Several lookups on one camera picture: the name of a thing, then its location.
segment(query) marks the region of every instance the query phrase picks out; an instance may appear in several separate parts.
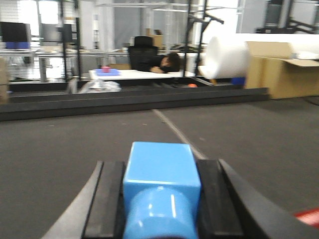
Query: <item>blue cylinder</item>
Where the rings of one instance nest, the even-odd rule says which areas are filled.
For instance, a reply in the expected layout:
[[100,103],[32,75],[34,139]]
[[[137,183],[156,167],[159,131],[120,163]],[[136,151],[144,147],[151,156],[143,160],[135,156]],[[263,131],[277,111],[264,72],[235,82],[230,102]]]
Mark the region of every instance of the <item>blue cylinder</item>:
[[191,204],[170,187],[142,190],[132,199],[123,239],[197,239]]

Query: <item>red cup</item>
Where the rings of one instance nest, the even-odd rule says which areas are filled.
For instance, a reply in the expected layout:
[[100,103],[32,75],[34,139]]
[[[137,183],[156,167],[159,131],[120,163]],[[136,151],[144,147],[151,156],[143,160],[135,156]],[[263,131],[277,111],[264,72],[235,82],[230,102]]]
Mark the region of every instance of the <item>red cup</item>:
[[109,66],[102,66],[102,71],[103,71],[104,73],[109,73],[110,70],[111,70],[111,67],[109,67]]

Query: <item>black office chair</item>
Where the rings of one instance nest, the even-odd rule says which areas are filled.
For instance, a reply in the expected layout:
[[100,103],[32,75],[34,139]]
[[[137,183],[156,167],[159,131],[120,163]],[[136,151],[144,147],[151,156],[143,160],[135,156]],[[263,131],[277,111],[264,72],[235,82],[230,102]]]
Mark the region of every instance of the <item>black office chair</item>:
[[129,58],[131,69],[135,70],[141,61],[157,56],[158,47],[153,46],[153,38],[149,36],[136,36],[134,46],[129,46]]

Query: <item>white foam roll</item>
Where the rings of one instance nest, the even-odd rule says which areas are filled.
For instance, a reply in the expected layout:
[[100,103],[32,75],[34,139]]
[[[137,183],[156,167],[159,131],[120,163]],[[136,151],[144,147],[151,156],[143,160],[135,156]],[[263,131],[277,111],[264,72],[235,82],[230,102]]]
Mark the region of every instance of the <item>white foam roll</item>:
[[319,54],[319,35],[312,34],[229,34],[213,36],[204,58],[202,73],[207,79],[244,77],[249,64],[246,41],[288,42],[294,52]]

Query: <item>person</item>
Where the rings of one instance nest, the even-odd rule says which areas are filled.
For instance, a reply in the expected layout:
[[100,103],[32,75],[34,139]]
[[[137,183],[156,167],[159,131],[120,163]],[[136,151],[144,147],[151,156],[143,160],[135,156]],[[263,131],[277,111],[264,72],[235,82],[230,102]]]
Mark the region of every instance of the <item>person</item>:
[[179,71],[180,58],[175,52],[163,56],[154,56],[148,59],[143,59],[137,64],[136,70],[150,71],[154,73],[167,73]]

